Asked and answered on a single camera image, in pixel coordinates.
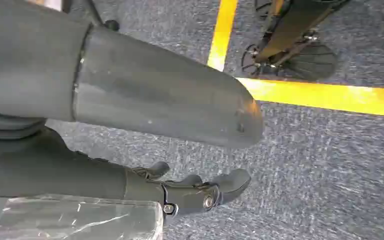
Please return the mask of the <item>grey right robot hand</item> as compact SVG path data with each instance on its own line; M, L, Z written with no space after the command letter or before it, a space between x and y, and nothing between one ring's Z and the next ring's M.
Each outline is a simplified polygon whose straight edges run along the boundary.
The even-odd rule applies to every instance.
M259 105L234 77L164 48L30 3L0 0L0 197L66 195L151 201L207 212L251 177L161 181L169 167L129 168L69 150L48 119L228 148L258 143Z

